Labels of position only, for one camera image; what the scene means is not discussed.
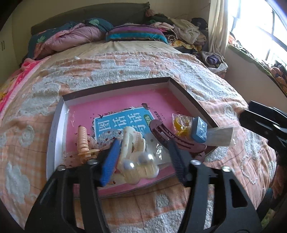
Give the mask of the maroon hair clip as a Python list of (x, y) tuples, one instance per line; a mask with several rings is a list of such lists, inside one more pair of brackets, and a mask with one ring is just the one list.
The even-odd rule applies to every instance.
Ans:
[(149, 124), (150, 131), (155, 138), (167, 148), (168, 141), (174, 140), (178, 148), (184, 151), (188, 151), (193, 159), (197, 159), (200, 162), (204, 162), (205, 144), (193, 142), (175, 135), (169, 128), (167, 128), (160, 120), (154, 119)]

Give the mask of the beige spiral hair clip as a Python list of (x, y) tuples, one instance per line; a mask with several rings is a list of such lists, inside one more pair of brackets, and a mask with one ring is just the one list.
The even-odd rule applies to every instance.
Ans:
[(84, 126), (78, 127), (76, 145), (78, 156), (82, 164), (86, 163), (89, 159), (96, 159), (100, 153), (99, 149), (89, 148), (87, 129)]

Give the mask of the pearl hair clip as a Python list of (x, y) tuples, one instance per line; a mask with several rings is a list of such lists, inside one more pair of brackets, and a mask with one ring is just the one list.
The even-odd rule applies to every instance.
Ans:
[(137, 184), (141, 179), (154, 179), (160, 170), (154, 155), (148, 152), (134, 152), (129, 158), (119, 160), (117, 169), (127, 184)]

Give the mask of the blue hair comb clip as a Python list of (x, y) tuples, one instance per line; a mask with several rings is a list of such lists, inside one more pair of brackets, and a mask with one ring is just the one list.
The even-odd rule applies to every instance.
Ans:
[(191, 138), (198, 143), (205, 143), (207, 138), (207, 123), (198, 117), (193, 118), (191, 127)]

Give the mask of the pink book in tray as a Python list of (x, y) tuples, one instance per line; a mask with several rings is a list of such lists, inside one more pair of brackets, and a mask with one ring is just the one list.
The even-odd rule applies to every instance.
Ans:
[(80, 125), (86, 127), (88, 134), (94, 139), (100, 139), (108, 130), (123, 131), (124, 127), (131, 126), (142, 134), (146, 141), (146, 150), (154, 154), (160, 169), (159, 174), (154, 179), (141, 179), (139, 183), (132, 185), (127, 184), (117, 171), (110, 183), (100, 189), (99, 194), (101, 197), (110, 197), (151, 186), (172, 177), (175, 171), (166, 149), (153, 138), (149, 123), (158, 119), (169, 129), (173, 129), (173, 114), (192, 117), (198, 116), (198, 111), (181, 91), (174, 92), (169, 87), (88, 97), (87, 102), (68, 106), (63, 155), (66, 149), (76, 149), (75, 134)]

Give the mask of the shallow cardboard box tray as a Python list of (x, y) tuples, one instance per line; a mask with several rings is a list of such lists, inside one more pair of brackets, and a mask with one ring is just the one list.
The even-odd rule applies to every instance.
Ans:
[(76, 167), (82, 159), (77, 147), (82, 142), (83, 127), (93, 137), (98, 149), (107, 149), (119, 139), (122, 143), (118, 169), (102, 197), (135, 191), (174, 175), (169, 154), (150, 131), (157, 119), (170, 131), (175, 116), (202, 118), (210, 128), (215, 120), (180, 84), (170, 77), (107, 84), (61, 96), (57, 104), (48, 140), (46, 176), (60, 165)]

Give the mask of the floral fabric laundry bag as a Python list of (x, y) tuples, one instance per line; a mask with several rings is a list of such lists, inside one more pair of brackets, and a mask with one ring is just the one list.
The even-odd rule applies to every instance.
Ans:
[(221, 55), (210, 53), (207, 51), (200, 51), (202, 62), (214, 74), (217, 74), (222, 79), (225, 78), (228, 65)]

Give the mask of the cream curtain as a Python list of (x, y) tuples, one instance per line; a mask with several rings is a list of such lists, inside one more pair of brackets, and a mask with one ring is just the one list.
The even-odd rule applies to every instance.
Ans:
[(228, 44), (228, 1), (211, 0), (208, 19), (209, 52), (225, 56)]

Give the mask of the beige bed sheet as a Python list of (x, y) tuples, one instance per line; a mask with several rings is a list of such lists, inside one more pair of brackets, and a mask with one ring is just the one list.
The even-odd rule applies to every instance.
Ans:
[(55, 61), (58, 61), (74, 57), (86, 58), (97, 54), (112, 52), (179, 53), (179, 51), (172, 46), (160, 41), (98, 41), (72, 47), (62, 52), (53, 53), (51, 57)]

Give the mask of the pile of clothes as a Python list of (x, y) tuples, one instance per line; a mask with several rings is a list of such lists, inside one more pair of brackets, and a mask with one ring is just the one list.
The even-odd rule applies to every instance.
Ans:
[(168, 44), (187, 53), (197, 53), (207, 45), (207, 23), (204, 19), (196, 18), (195, 23), (186, 19), (169, 18), (149, 9), (145, 12), (146, 25), (160, 30)]

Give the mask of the pink cartoon blanket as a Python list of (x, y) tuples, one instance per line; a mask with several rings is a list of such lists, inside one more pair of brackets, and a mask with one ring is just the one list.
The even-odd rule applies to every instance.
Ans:
[(16, 70), (1, 87), (1, 117), (3, 117), (6, 109), (16, 97), (16, 94), (37, 69), (45, 63), (50, 56), (39, 61), (27, 58), (24, 60), (20, 69)]

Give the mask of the purple teal striped pillow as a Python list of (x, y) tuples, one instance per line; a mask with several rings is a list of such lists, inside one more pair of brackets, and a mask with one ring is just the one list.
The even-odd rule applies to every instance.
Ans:
[(105, 40), (109, 41), (160, 41), (168, 44), (165, 35), (156, 27), (140, 24), (126, 24), (114, 27), (106, 33)]

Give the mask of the pink and teal duvet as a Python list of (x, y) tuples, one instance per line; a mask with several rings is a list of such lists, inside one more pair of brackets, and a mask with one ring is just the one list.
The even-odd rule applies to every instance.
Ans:
[(81, 22), (68, 22), (33, 35), (28, 44), (27, 58), (41, 60), (53, 53), (62, 52), (82, 44), (101, 41), (113, 25), (101, 18)]

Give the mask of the dark green headboard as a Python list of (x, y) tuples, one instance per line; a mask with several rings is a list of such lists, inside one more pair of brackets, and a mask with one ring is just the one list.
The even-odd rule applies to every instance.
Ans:
[(56, 16), (50, 17), (31, 27), (31, 35), (44, 30), (60, 27), (65, 23), (81, 22), (89, 18), (101, 18), (113, 26), (125, 23), (143, 24), (145, 13), (150, 9), (150, 3), (103, 3), (73, 9)]

